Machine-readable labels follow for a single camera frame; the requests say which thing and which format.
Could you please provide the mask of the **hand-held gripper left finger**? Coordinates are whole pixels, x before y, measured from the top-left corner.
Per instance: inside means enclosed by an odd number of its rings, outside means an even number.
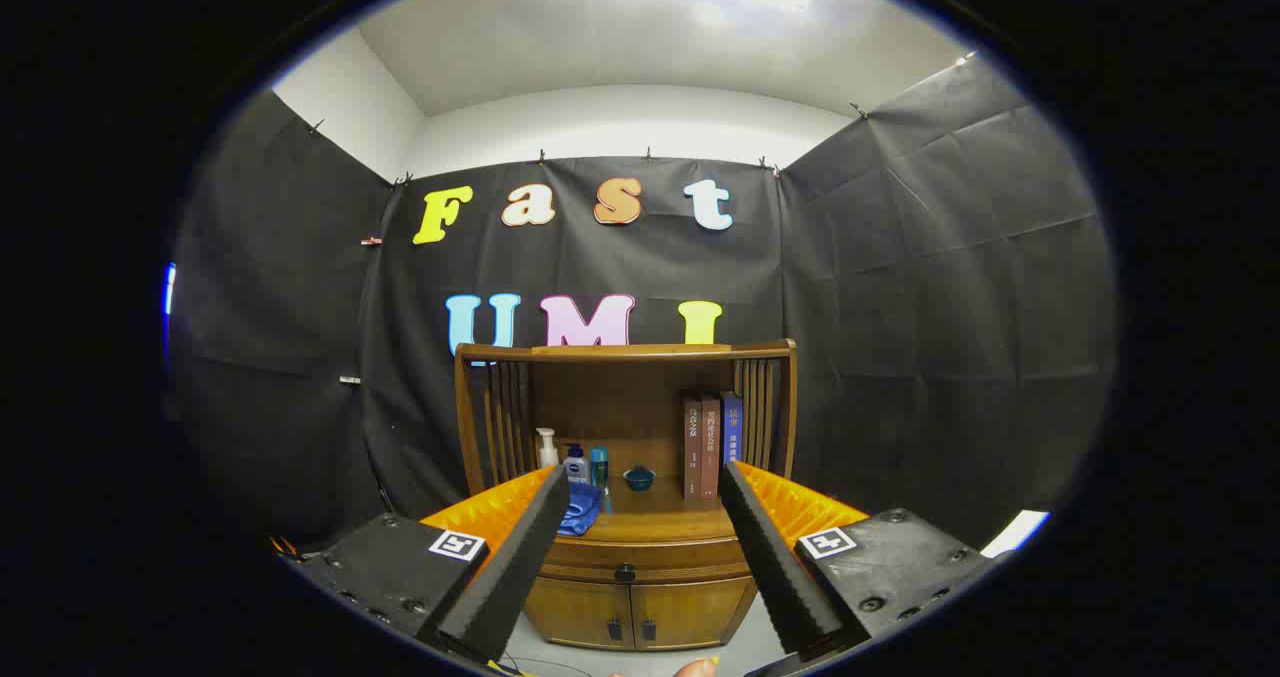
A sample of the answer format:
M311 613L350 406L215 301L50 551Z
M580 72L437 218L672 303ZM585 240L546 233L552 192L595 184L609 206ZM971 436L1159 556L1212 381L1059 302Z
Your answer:
M384 513L328 548L292 552L291 563L366 621L492 665L568 506L564 468L536 468L426 518Z

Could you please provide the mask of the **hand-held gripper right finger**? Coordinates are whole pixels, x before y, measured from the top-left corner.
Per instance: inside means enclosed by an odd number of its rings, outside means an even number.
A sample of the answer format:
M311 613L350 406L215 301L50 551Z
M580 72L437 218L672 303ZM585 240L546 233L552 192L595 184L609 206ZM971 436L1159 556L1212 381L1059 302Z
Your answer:
M810 662L922 621L996 566L920 516L856 511L733 459L719 499L785 651Z

